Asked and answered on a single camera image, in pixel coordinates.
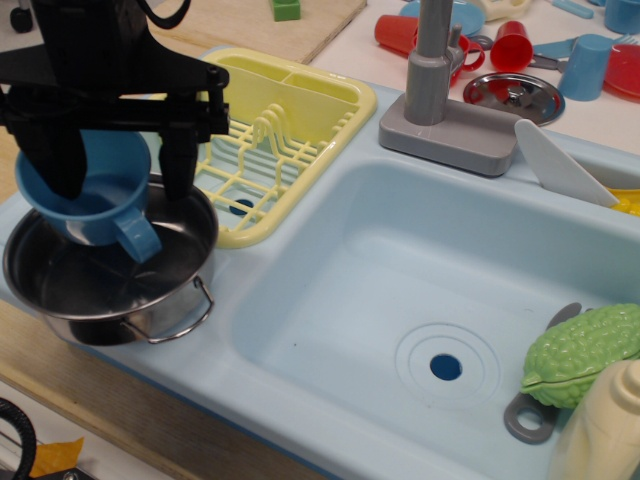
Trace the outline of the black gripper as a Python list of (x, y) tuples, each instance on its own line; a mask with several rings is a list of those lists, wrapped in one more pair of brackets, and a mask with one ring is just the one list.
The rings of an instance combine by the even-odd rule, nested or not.
[(229, 129), (228, 72), (169, 50), (149, 31), (127, 52), (96, 40), (6, 51), (1, 82), (9, 88), (2, 123), (46, 185), (67, 199), (80, 195), (87, 174), (80, 129), (161, 132), (158, 158), (170, 201), (193, 187), (198, 142)]

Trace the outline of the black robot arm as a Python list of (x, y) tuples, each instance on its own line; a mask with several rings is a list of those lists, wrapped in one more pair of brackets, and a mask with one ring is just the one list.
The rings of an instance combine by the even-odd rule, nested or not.
[(79, 196), (84, 130), (156, 132), (169, 199), (193, 186), (200, 144), (229, 129), (228, 72), (161, 45), (148, 26), (177, 26), (145, 1), (35, 1), (43, 42), (1, 55), (1, 124), (56, 194)]

